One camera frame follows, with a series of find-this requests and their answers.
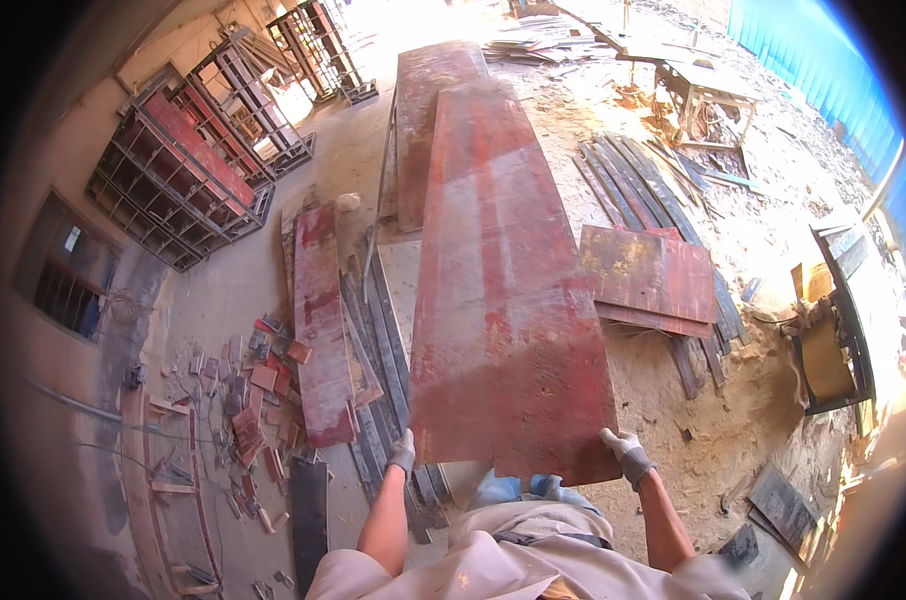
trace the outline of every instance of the blue pants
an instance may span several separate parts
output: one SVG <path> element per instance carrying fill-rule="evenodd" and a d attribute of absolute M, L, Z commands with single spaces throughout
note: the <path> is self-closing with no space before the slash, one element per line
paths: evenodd
<path fill-rule="evenodd" d="M 476 486 L 476 495 L 470 500 L 466 510 L 474 511 L 494 504 L 519 500 L 554 500 L 579 506 L 603 517 L 600 510 L 596 510 L 587 498 L 569 487 L 561 486 L 562 481 L 559 475 L 535 474 L 530 478 L 530 493 L 521 494 L 518 477 L 497 477 L 491 468 L 483 475 L 480 485 Z"/>

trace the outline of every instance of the gloved hand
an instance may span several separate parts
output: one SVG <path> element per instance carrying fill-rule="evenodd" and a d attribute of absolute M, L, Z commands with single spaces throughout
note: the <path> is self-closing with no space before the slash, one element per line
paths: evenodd
<path fill-rule="evenodd" d="M 413 462 L 417 460 L 417 450 L 413 446 L 413 431 L 407 427 L 403 436 L 392 443 L 389 447 L 389 460 L 387 467 L 397 465 L 400 469 L 409 474 L 413 470 Z"/>
<path fill-rule="evenodd" d="M 621 431 L 617 436 L 610 430 L 610 427 L 603 427 L 600 430 L 600 440 L 613 450 L 613 456 L 623 468 L 623 476 L 627 478 L 629 485 L 636 492 L 639 489 L 639 480 L 643 475 L 657 467 L 657 464 L 646 455 L 646 450 L 640 445 L 637 434 Z"/>

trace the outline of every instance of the dirt ground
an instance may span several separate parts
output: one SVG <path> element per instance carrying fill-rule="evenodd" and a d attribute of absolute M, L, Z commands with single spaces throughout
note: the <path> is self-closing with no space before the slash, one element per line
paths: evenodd
<path fill-rule="evenodd" d="M 583 15 L 592 9 L 614 25 L 622 18 L 616 3 L 566 3 Z M 338 220 L 339 258 L 355 252 L 353 244 L 364 228 L 374 222 L 385 125 L 396 77 L 397 53 L 451 39 L 484 42 L 506 23 L 495 5 L 390 0 L 360 0 L 349 6 L 346 18 L 357 38 L 376 33 L 373 43 L 357 53 L 361 65 L 377 79 L 380 98 L 349 108 L 333 103 L 311 115 L 301 128 L 317 132 L 317 156 L 277 186 L 276 201 L 265 229 L 236 246 L 214 254 L 208 261 L 183 275 L 171 275 L 160 294 L 155 319 L 158 326 L 144 356 L 156 371 L 176 365 L 186 373 L 189 356 L 197 346 L 207 355 L 218 356 L 231 335 L 249 337 L 254 321 L 286 302 L 286 288 L 279 243 L 279 220 L 283 210 L 296 210 L 308 186 L 316 185 L 320 198 L 333 199 L 356 192 L 362 198 L 357 210 L 341 213 Z M 664 42 L 687 44 L 691 31 L 685 23 L 695 17 L 667 3 L 647 0 L 632 3 L 631 27 L 635 37 L 649 36 Z M 851 203 L 859 207 L 869 198 L 853 153 L 837 141 L 833 131 L 810 107 L 797 108 L 783 97 L 786 86 L 765 71 L 756 59 L 723 37 L 718 21 L 706 19 L 699 45 L 719 54 L 718 67 L 736 70 L 760 92 L 763 103 L 747 138 L 747 155 L 755 159 L 752 175 L 774 190 L 759 196 L 738 187 L 714 185 L 705 198 L 722 217 L 708 217 L 692 201 L 687 214 L 711 249 L 714 262 L 729 282 L 734 300 L 753 277 L 766 280 L 751 305 L 742 306 L 751 343 L 723 357 L 726 383 L 716 389 L 702 355 L 694 364 L 705 380 L 699 397 L 688 400 L 681 387 L 666 338 L 648 332 L 626 338 L 615 326 L 603 329 L 607 363 L 613 382 L 620 426 L 635 431 L 651 458 L 658 462 L 670 496 L 698 551 L 713 550 L 746 521 L 746 494 L 756 475 L 773 461 L 798 490 L 810 498 L 827 521 L 837 510 L 840 474 L 849 466 L 855 438 L 852 410 L 804 417 L 798 396 L 798 378 L 790 349 L 776 326 L 751 318 L 783 318 L 794 300 L 789 269 L 816 252 L 807 223 L 825 212 Z M 644 121 L 646 107 L 627 107 L 615 86 L 630 80 L 628 63 L 613 59 L 583 62 L 579 69 L 554 80 L 557 67 L 497 63 L 490 74 L 511 81 L 537 133 L 556 186 L 579 240 L 584 224 L 609 226 L 606 213 L 582 180 L 570 156 L 577 143 L 595 129 L 649 138 L 654 128 Z M 635 81 L 643 89 L 652 86 L 652 69 L 639 65 Z M 780 128 L 791 132 L 784 133 Z M 730 160 L 731 172 L 746 175 L 743 165 Z M 664 171 L 664 177 L 672 175 Z M 390 293 L 406 342 L 412 335 L 413 299 L 419 266 L 419 243 L 382 246 Z M 887 265 L 891 285 L 901 281 Z M 188 390 L 193 383 L 183 382 Z M 150 390 L 164 398 L 181 397 L 176 378 L 163 381 L 166 389 Z M 222 426 L 219 414 L 202 414 L 202 428 Z M 684 441 L 689 429 L 692 438 Z M 211 435 L 202 434 L 203 438 Z M 267 431 L 269 440 L 272 431 Z M 157 452 L 181 456 L 185 449 L 162 446 Z M 213 452 L 205 448 L 210 485 L 204 490 L 208 505 L 215 505 L 207 520 L 213 531 L 213 546 L 229 581 L 227 591 L 249 593 L 249 582 L 268 577 L 276 569 L 289 570 L 290 540 L 263 533 L 249 521 L 237 521 L 224 504 L 220 488 L 230 486 L 225 469 L 213 467 Z M 358 484 L 349 451 L 327 448 L 320 457 L 329 462 L 334 481 L 330 486 L 331 547 L 355 545 L 366 518 L 367 505 Z M 457 481 L 475 480 L 483 465 L 451 466 L 448 474 Z M 265 478 L 263 473 L 257 477 Z M 646 562 L 643 517 L 639 499 L 624 481 L 582 486 L 579 489 L 608 518 L 616 532 L 616 550 L 628 558 Z M 720 498 L 734 490 L 729 510 L 720 510 Z M 281 510 L 285 500 L 265 495 L 267 511 Z M 182 507 L 183 511 L 195 511 Z M 168 538 L 193 540 L 189 556 L 206 552 L 197 545 L 199 534 L 180 512 L 165 517 Z M 445 536 L 436 536 L 435 547 L 419 547 L 412 560 L 442 554 Z"/>

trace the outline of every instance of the workbench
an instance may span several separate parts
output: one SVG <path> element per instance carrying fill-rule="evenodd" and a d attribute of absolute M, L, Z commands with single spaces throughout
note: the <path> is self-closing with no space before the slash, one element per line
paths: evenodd
<path fill-rule="evenodd" d="M 743 145 L 754 115 L 759 105 L 759 92 L 749 88 L 743 78 L 706 66 L 699 66 L 676 60 L 663 60 L 654 63 L 656 72 L 653 79 L 653 92 L 662 85 L 673 98 L 678 116 L 678 136 L 686 132 L 692 138 L 691 124 L 699 113 L 704 102 L 749 109 L 746 126 L 733 144 L 718 144 L 706 141 L 681 142 L 700 148 L 734 149 Z"/>

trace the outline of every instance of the person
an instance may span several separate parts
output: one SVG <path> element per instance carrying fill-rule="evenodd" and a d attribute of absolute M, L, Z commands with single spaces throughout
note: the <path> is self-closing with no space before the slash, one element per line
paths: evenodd
<path fill-rule="evenodd" d="M 649 566 L 614 549 L 613 528 L 556 475 L 483 477 L 467 512 L 451 525 L 437 562 L 403 572 L 407 549 L 403 489 L 416 460 L 413 432 L 390 449 L 383 486 L 356 550 L 319 562 L 307 600 L 373 598 L 741 598 L 728 563 L 697 556 L 657 471 L 635 434 L 603 428 L 600 438 L 639 494 Z"/>

